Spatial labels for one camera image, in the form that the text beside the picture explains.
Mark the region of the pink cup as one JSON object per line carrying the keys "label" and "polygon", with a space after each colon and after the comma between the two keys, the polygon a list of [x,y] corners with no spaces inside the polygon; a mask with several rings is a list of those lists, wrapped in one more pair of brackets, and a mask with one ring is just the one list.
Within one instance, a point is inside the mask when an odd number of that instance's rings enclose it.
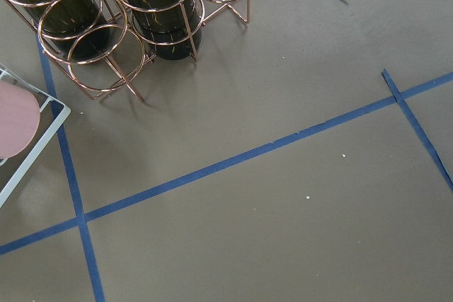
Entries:
{"label": "pink cup", "polygon": [[33,140],[40,123],[40,106],[24,88],[1,81],[1,159],[18,155]]}

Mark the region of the dark green wine bottle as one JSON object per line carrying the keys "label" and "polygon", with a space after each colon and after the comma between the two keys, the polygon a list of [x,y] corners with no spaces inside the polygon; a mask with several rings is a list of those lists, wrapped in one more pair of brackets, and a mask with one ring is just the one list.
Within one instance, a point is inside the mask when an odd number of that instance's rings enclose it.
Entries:
{"label": "dark green wine bottle", "polygon": [[142,37],[157,57],[180,60],[201,43],[196,0],[126,0]]}

